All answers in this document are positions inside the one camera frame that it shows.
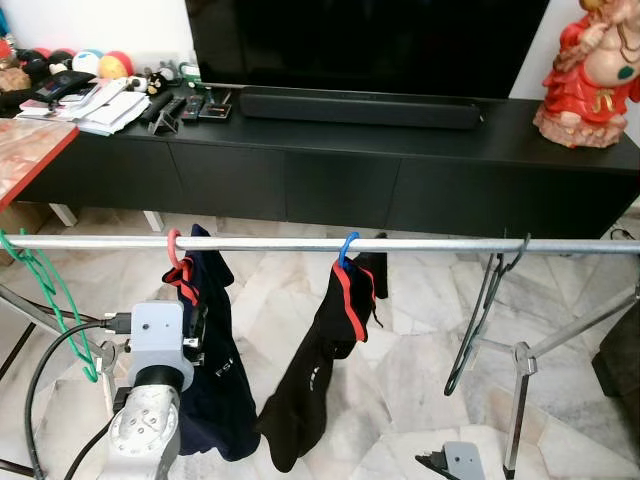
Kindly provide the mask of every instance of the blue hanger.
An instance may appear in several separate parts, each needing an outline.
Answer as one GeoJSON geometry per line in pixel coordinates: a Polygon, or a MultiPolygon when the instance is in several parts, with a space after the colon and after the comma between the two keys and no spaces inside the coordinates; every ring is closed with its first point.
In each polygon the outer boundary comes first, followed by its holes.
{"type": "Polygon", "coordinates": [[[349,250],[349,245],[351,245],[351,242],[356,238],[360,238],[360,234],[358,232],[351,232],[340,249],[340,256],[338,257],[338,265],[340,265],[340,268],[347,267],[347,262],[345,262],[344,257],[347,254],[347,250],[349,250]]]}

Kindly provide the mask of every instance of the clothes rail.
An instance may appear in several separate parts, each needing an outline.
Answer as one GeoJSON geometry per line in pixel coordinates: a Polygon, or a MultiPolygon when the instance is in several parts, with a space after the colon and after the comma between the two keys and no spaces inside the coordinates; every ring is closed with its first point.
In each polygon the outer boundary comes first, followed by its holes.
{"type": "MultiPolygon", "coordinates": [[[[117,235],[7,235],[16,247],[43,250],[120,250],[167,248],[165,236],[117,235]]],[[[327,238],[232,238],[178,237],[181,250],[223,251],[306,251],[338,252],[344,239],[327,238]]],[[[351,252],[456,252],[456,253],[513,253],[522,249],[518,239],[357,239],[351,252]]],[[[640,241],[630,240],[531,240],[527,253],[546,254],[636,254],[640,255],[640,241]]]]}

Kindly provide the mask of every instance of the white wall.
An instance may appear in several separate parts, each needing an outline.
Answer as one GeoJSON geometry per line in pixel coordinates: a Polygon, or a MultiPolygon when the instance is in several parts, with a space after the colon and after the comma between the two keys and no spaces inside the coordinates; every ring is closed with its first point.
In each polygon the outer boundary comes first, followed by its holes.
{"type": "MultiPolygon", "coordinates": [[[[184,0],[0,0],[0,5],[24,48],[123,50],[138,70],[162,59],[195,59],[184,0]]],[[[550,1],[511,97],[544,98],[542,80],[558,52],[560,32],[583,14],[578,0],[550,1]]],[[[627,118],[627,133],[640,145],[640,105],[631,104],[627,118]]]]}
{"type": "MultiPolygon", "coordinates": [[[[578,0],[551,0],[547,13],[542,19],[529,54],[522,65],[520,74],[511,90],[512,98],[542,99],[546,89],[542,81],[551,69],[551,63],[560,47],[560,33],[571,22],[584,16],[578,0]]],[[[627,134],[640,146],[640,104],[627,101],[629,120],[627,134]]]]}
{"type": "Polygon", "coordinates": [[[195,58],[184,0],[0,0],[0,6],[22,48],[122,50],[138,71],[195,58]]]}

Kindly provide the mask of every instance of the dark cloth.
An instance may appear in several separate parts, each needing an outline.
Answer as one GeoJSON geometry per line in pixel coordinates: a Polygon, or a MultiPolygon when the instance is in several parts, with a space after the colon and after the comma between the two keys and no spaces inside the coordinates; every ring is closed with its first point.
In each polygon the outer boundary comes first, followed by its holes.
{"type": "MultiPolygon", "coordinates": [[[[191,235],[209,233],[194,225],[191,235]]],[[[189,282],[181,280],[182,272],[175,268],[162,277],[179,287],[185,336],[197,334],[196,320],[204,318],[204,365],[195,367],[193,383],[180,399],[180,455],[217,448],[225,460],[239,460],[258,448],[260,435],[254,431],[256,405],[231,335],[225,287],[233,283],[233,274],[217,251],[189,251],[185,259],[191,268],[189,282]]]]}
{"type": "Polygon", "coordinates": [[[313,324],[256,423],[281,472],[289,472],[322,437],[333,360],[346,358],[357,341],[367,341],[375,297],[388,296],[385,253],[362,253],[346,261],[345,269],[333,264],[313,324]]]}

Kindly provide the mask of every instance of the soundbar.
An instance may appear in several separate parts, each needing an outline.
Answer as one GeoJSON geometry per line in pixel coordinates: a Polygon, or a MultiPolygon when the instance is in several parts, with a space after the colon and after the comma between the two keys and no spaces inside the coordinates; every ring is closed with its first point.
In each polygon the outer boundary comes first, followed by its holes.
{"type": "Polygon", "coordinates": [[[481,121],[472,100],[279,87],[244,87],[240,111],[247,117],[460,130],[481,121]]]}

